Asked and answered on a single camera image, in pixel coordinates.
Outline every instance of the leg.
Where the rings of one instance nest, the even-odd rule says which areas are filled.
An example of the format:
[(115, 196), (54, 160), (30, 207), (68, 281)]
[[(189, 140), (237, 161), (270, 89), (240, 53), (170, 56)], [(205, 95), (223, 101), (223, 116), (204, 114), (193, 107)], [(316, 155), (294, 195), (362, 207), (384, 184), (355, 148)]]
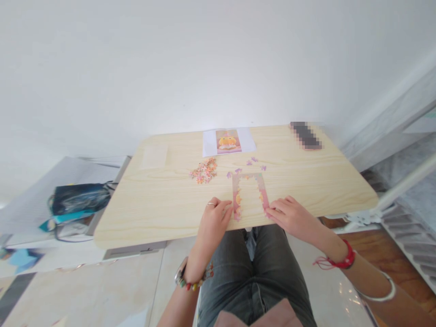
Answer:
[(254, 276), (242, 230), (226, 232), (212, 256), (213, 277), (201, 287), (199, 326), (213, 326), (221, 310), (247, 319), (247, 282)]
[(316, 326), (306, 282), (285, 231), (275, 224), (260, 226), (253, 237), (254, 272), (266, 309), (287, 298), (304, 326)]

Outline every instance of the gray jeans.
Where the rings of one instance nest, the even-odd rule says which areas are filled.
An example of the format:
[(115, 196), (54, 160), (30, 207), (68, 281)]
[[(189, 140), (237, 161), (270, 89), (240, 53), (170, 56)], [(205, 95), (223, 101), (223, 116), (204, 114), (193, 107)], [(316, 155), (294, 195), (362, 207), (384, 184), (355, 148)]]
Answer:
[(315, 327), (306, 283), (278, 225), (226, 232), (212, 256), (213, 277), (201, 288), (198, 326), (212, 327), (221, 310), (251, 325), (287, 298), (305, 327)]

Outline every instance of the bracelet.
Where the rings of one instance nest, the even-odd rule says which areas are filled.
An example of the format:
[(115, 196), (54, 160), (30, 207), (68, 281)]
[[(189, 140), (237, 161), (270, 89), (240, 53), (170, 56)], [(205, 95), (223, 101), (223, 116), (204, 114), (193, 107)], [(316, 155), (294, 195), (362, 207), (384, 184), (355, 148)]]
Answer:
[(344, 261), (341, 263), (336, 263), (333, 260), (331, 260), (329, 257), (318, 257), (315, 262), (312, 265), (318, 264), (318, 266), (322, 270), (330, 270), (333, 268), (340, 268), (340, 269), (350, 269), (351, 266), (354, 263), (354, 260), (356, 259), (356, 251), (353, 250), (350, 243), (348, 243), (347, 240), (343, 240), (348, 248), (348, 254), (345, 257)]
[(391, 292), (386, 295), (385, 297), (369, 297), (363, 293), (361, 293), (358, 289), (356, 289), (356, 291), (362, 295), (363, 297), (365, 297), (366, 299), (370, 300), (370, 301), (374, 301), (374, 302), (387, 302), (389, 300), (392, 300), (396, 294), (396, 287), (395, 287), (395, 283), (393, 282), (392, 278), (385, 272), (381, 272), (386, 278), (387, 280), (391, 283)]
[(180, 286), (180, 288), (183, 288), (186, 286), (187, 291), (192, 290), (195, 292), (198, 288), (200, 288), (203, 285), (203, 282), (206, 279), (213, 277), (213, 263), (210, 263), (209, 269), (206, 269), (204, 271), (203, 277), (197, 283), (194, 283), (194, 284), (186, 283), (186, 281), (183, 278), (183, 275), (185, 274), (185, 269), (186, 269), (187, 263), (188, 263), (188, 257), (186, 257), (182, 263), (182, 265), (184, 265), (184, 267), (182, 269), (179, 269), (179, 271), (177, 272), (176, 277), (175, 277), (175, 282), (176, 282), (176, 285)]

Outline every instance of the pink shirt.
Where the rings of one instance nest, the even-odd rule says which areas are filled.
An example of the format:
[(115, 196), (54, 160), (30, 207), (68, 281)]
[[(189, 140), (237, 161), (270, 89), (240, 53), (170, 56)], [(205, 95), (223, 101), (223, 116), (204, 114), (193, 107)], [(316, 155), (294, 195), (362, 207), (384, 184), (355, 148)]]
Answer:
[[(260, 317), (252, 327), (303, 327), (288, 299), (283, 299)], [(221, 311), (214, 327), (247, 327), (234, 314)]]

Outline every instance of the light wood tabletop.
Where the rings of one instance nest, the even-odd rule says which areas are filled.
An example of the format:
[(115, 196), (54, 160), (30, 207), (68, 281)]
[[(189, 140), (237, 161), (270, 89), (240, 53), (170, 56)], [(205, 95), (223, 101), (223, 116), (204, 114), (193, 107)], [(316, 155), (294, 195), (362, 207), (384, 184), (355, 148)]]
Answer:
[[(205, 160), (202, 132), (144, 140), (95, 230), (96, 244), (109, 249), (196, 235), (212, 197), (233, 200), (232, 178), (226, 175), (238, 168), (242, 173), (262, 173), (269, 202), (291, 195), (317, 217), (377, 205), (377, 194), (320, 129), (312, 126), (323, 149), (313, 151), (301, 148), (288, 125), (250, 130), (257, 151), (216, 156), (218, 174), (208, 184), (197, 184), (189, 176)], [(164, 152), (163, 167), (144, 167), (150, 149), (163, 151), (146, 159), (148, 167), (157, 167)], [(247, 166), (252, 156), (258, 162)], [(265, 217), (262, 203), (253, 200), (256, 185), (252, 186), (241, 181), (241, 219), (232, 218), (228, 230), (273, 223)]]

